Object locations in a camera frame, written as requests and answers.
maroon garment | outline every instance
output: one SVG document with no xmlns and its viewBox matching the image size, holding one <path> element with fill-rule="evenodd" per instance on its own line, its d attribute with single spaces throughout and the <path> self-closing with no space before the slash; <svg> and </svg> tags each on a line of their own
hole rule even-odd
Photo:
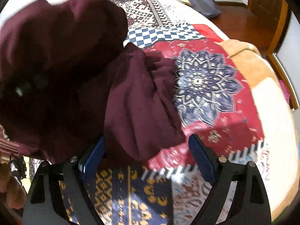
<svg viewBox="0 0 300 225">
<path fill-rule="evenodd" d="M 124 10 L 107 0 L 38 0 L 5 23 L 0 123 L 20 154 L 61 162 L 104 134 L 111 161 L 129 163 L 184 142 L 174 61 L 124 49 L 127 29 Z M 46 73 L 47 88 L 17 96 L 32 70 Z"/>
</svg>

metal bolt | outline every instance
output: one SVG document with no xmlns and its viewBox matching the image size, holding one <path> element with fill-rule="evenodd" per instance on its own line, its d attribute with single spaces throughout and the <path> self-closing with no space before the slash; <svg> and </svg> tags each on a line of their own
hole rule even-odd
<svg viewBox="0 0 300 225">
<path fill-rule="evenodd" d="M 42 165 L 42 167 L 45 167 L 45 166 L 48 165 L 48 162 L 47 162 L 47 161 L 42 161 L 42 162 L 40 163 L 40 165 Z"/>
<path fill-rule="evenodd" d="M 23 92 L 19 87 L 16 88 L 16 93 L 18 94 L 19 97 L 23 96 Z"/>
<path fill-rule="evenodd" d="M 255 166 L 256 166 L 255 162 L 253 162 L 253 161 L 250 161 L 250 162 L 249 162 L 249 165 L 250 165 L 251 167 L 255 167 Z"/>
<path fill-rule="evenodd" d="M 78 160 L 78 157 L 73 156 L 73 157 L 71 157 L 70 162 L 77 162 L 77 160 Z"/>
<path fill-rule="evenodd" d="M 225 162 L 227 162 L 227 158 L 221 156 L 221 157 L 219 157 L 219 161 L 225 163 Z"/>
</svg>

blue mandala pattern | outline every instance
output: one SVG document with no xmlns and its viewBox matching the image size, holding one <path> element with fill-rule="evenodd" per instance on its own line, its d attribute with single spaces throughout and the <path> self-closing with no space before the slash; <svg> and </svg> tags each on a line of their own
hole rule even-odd
<svg viewBox="0 0 300 225">
<path fill-rule="evenodd" d="M 225 65 L 223 54 L 184 48 L 173 59 L 177 68 L 174 101 L 184 125 L 200 120 L 212 127 L 220 112 L 234 112 L 233 95 L 243 86 L 234 78 L 237 69 Z"/>
</svg>

door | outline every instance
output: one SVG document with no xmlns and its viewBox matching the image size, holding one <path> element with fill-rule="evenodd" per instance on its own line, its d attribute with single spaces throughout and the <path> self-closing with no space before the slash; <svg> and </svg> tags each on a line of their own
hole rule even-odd
<svg viewBox="0 0 300 225">
<path fill-rule="evenodd" d="M 280 17 L 282 0 L 249 0 L 248 4 L 251 12 L 275 32 Z"/>
</svg>

blue and white checkered pattern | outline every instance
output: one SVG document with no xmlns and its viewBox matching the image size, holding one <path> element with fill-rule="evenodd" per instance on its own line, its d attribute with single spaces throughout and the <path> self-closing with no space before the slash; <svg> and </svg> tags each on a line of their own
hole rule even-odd
<svg viewBox="0 0 300 225">
<path fill-rule="evenodd" d="M 161 28 L 132 28 L 128 30 L 124 46 L 131 42 L 139 48 L 149 47 L 158 40 L 196 40 L 203 39 L 193 25 L 180 24 Z"/>
</svg>

